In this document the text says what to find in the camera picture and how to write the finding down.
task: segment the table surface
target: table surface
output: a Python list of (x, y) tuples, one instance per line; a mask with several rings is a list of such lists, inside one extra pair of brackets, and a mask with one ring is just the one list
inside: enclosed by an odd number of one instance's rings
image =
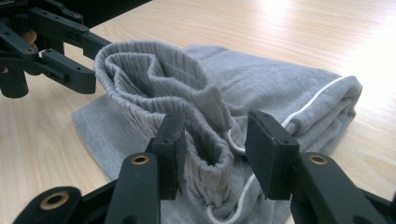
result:
[[(159, 0), (92, 28), (112, 42), (160, 40), (220, 45), (283, 62), (354, 75), (363, 85), (357, 116), (332, 153), (352, 181), (390, 200), (396, 190), (396, 1)], [(92, 68), (79, 49), (66, 54)], [(0, 96), (0, 223), (10, 223), (40, 192), (106, 183), (79, 139), (71, 113), (82, 95), (44, 76), (27, 76), (30, 93)]]

